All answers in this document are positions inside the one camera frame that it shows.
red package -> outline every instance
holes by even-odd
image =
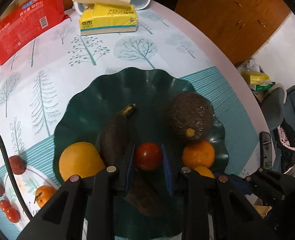
[[[16,8],[0,21],[0,65],[66,17],[63,0],[29,0]]]

barcode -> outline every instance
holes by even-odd
[[[43,18],[40,19],[40,24],[42,29],[49,26],[49,23],[47,22],[46,16],[44,16]]]

white plate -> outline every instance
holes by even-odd
[[[26,166],[26,171],[22,175],[14,175],[14,178],[26,205],[33,216],[35,216],[35,214],[40,210],[38,204],[34,203],[35,191],[37,188],[42,185],[48,185],[58,189],[58,187],[47,176],[29,165]],[[28,224],[29,219],[25,215],[23,208],[18,201],[7,173],[4,177],[4,188],[5,199],[9,200],[12,207],[18,210],[21,215],[20,221],[15,225],[20,231],[22,231],[23,228]],[[87,221],[84,219],[82,240],[86,240],[86,232]]]

clothing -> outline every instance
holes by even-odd
[[[283,119],[282,124],[274,130],[276,146],[281,149],[281,172],[289,173],[295,165],[295,131]]]

metal screw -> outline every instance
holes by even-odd
[[[183,167],[183,168],[181,169],[181,171],[182,171],[183,173],[190,173],[190,172],[191,172],[191,168],[190,168],[190,167]]]
[[[224,176],[224,175],[220,175],[219,176],[219,181],[221,181],[221,182],[227,182],[228,181],[228,178],[226,177],[226,176]]]
[[[70,177],[70,181],[71,181],[71,182],[76,182],[76,181],[79,180],[79,178],[80,178],[79,175],[72,175],[72,176]]]
[[[116,171],[116,167],[115,166],[108,166],[106,168],[106,171],[109,173],[115,172]]]

